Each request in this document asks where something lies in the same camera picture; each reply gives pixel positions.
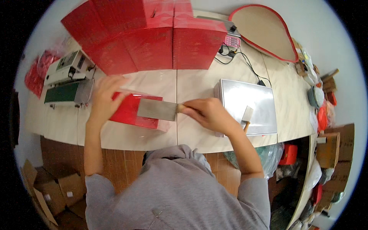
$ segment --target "white plastic bag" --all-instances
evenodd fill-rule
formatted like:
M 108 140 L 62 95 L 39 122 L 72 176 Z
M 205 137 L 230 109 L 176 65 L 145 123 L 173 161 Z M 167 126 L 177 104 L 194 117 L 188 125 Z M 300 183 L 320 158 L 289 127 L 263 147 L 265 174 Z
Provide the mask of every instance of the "white plastic bag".
M 312 188 L 316 186 L 321 177 L 322 177 L 321 166 L 319 165 L 319 162 L 317 161 L 316 157 L 314 157 L 311 171 L 309 172 L 309 175 L 307 177 L 306 190 L 307 191 L 312 190 Z

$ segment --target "plastic bag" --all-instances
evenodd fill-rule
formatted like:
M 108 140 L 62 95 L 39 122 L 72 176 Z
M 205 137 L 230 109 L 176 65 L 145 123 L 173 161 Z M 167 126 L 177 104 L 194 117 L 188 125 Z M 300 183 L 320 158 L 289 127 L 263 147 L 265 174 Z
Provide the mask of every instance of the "plastic bag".
M 305 187 L 306 190 L 307 191 L 312 190 L 312 188 L 316 186 L 321 177 L 322 177 L 321 166 L 319 165 L 317 158 L 314 157 L 311 171 L 309 172 L 309 175 L 306 180 L 306 187 Z
M 24 77 L 25 86 L 34 93 L 38 99 L 41 98 L 43 79 L 37 73 L 38 57 L 33 61 L 31 67 Z
M 50 65 L 61 57 L 54 55 L 52 51 L 45 50 L 37 64 L 37 73 L 44 80 Z
M 273 176 L 273 173 L 275 172 L 276 167 L 280 162 L 282 153 L 284 152 L 284 143 L 268 145 L 262 148 L 256 148 L 256 150 L 259 158 L 261 159 L 265 178 L 268 180 Z
M 335 171 L 334 168 L 322 169 L 322 176 L 318 181 L 318 183 L 324 185 L 327 181 L 331 180 L 331 176 L 334 171 Z

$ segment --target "brown cardboard box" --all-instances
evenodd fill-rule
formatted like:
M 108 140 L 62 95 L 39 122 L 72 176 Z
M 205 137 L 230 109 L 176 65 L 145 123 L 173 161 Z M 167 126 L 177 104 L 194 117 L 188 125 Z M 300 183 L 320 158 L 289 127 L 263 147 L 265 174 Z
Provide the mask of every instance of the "brown cardboard box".
M 352 161 L 354 151 L 354 124 L 328 128 L 325 133 L 340 132 L 339 161 Z
M 59 178 L 58 181 L 68 207 L 71 207 L 80 201 L 83 198 L 83 195 L 86 193 L 82 179 L 76 173 L 70 176 Z
M 297 70 L 297 74 L 299 76 L 304 77 L 308 75 L 308 72 L 305 70 L 304 66 L 305 65 L 300 60 L 297 63 L 295 63 L 295 69 Z
M 351 162 L 338 162 L 331 176 L 331 180 L 327 181 L 323 188 L 329 191 L 343 192 L 349 178 L 350 169 Z
M 334 168 L 339 159 L 340 133 L 325 133 L 319 137 L 326 137 L 326 143 L 317 144 L 317 160 L 321 168 Z
M 42 193 L 52 215 L 55 216 L 65 209 L 66 202 L 63 194 L 55 178 L 49 172 L 42 167 L 37 168 L 37 172 L 33 186 Z
M 86 219 L 86 208 L 87 208 L 86 198 L 84 198 L 80 202 L 70 207 L 69 209 L 77 216 Z

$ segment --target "cardboard box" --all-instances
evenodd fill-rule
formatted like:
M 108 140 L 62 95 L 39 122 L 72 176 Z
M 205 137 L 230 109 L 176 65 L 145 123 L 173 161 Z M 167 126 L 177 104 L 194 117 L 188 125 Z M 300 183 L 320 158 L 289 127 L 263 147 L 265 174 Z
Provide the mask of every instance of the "cardboard box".
M 42 193 L 43 198 L 53 216 L 65 210 L 66 201 L 61 193 L 59 184 L 44 168 L 37 168 L 38 174 L 34 182 L 34 188 Z
M 72 207 L 70 207 L 69 209 L 72 211 L 72 213 L 76 214 L 77 216 L 86 219 L 86 208 L 87 203 L 86 198 L 84 198 L 75 205 L 73 205 Z
M 295 69 L 297 70 L 297 74 L 299 76 L 305 77 L 308 76 L 307 68 L 305 67 L 305 64 L 302 61 L 298 61 L 295 63 Z
M 317 160 L 321 168 L 334 168 L 339 159 L 340 133 L 332 132 L 320 135 L 326 137 L 326 143 L 317 144 Z
M 338 162 L 331 180 L 324 184 L 323 189 L 333 192 L 343 192 L 346 187 L 351 169 L 351 162 Z
M 354 151 L 354 124 L 328 128 L 325 133 L 340 133 L 339 161 L 352 161 Z
M 41 208 L 47 219 L 58 226 L 54 216 L 63 212 L 65 205 L 72 207 L 86 193 L 81 177 L 70 171 L 55 170 L 49 173 L 43 167 L 35 169 L 26 159 L 21 173 L 32 200 Z

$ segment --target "red plastic bag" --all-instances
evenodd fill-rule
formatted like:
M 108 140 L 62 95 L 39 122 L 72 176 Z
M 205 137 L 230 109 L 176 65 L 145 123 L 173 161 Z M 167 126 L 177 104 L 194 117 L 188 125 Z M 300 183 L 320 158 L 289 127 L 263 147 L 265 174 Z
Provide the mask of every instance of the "red plastic bag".
M 328 125 L 326 101 L 324 101 L 322 107 L 319 108 L 317 120 L 318 120 L 318 133 L 320 133 L 321 131 L 324 131 Z
M 44 80 L 37 73 L 38 57 L 33 61 L 28 73 L 25 75 L 25 86 L 34 93 L 38 98 L 41 98 Z
M 52 54 L 49 50 L 45 50 L 41 58 L 38 60 L 37 64 L 37 73 L 42 78 L 45 79 L 46 73 L 50 67 L 50 65 L 57 60 L 59 60 L 60 57 Z

